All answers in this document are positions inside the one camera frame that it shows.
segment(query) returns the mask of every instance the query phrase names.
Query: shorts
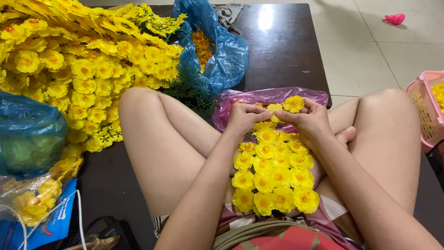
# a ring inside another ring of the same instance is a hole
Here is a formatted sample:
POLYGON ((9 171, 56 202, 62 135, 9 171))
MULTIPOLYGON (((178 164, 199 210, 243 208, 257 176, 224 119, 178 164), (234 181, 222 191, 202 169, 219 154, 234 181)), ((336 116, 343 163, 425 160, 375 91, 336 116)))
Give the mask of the shorts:
MULTIPOLYGON (((169 215, 153 217, 154 234, 158 238, 169 215)), ((233 204, 225 204, 219 217, 215 236, 219 236, 241 226, 270 220, 292 221, 317 229, 330 236, 334 242, 346 250, 363 250, 364 240, 346 207, 334 200, 319 195, 319 207, 312 214, 301 214, 298 217, 288 217, 283 213, 273 211, 270 216, 257 216, 252 212, 238 211, 233 204)))

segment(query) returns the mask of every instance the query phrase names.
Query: clear plastic bag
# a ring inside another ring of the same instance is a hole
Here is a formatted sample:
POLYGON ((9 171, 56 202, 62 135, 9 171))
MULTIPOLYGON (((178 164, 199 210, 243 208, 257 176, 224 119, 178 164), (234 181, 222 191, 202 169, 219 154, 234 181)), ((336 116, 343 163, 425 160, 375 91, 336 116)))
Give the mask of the clear plastic bag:
MULTIPOLYGON (((231 107, 237 102, 249 104, 260 103, 263 105, 283 103, 285 99, 292 96, 307 97, 323 106, 327 105, 329 96, 323 91, 304 89, 299 87, 289 87, 280 89, 263 89, 250 92, 240 92, 236 90, 225 90, 218 94, 218 104, 214 109, 211 120, 214 127, 223 132, 231 115, 231 107)), ((289 124, 278 124, 277 129, 286 133, 297 133, 294 126, 289 124)))
POLYGON ((218 15, 208 0, 176 0, 173 17, 181 13, 188 16, 181 27, 188 32, 178 32, 179 44, 184 48, 178 68, 185 67, 185 70, 193 72, 201 70, 194 43, 189 37, 189 32, 200 28, 216 44, 216 51, 204 72, 197 74, 200 81, 207 83, 204 90, 218 94, 239 84, 248 69, 247 41, 230 34, 219 24, 218 15))
POLYGON ((45 173, 60 159, 67 131, 57 107, 0 91, 0 175, 45 173))

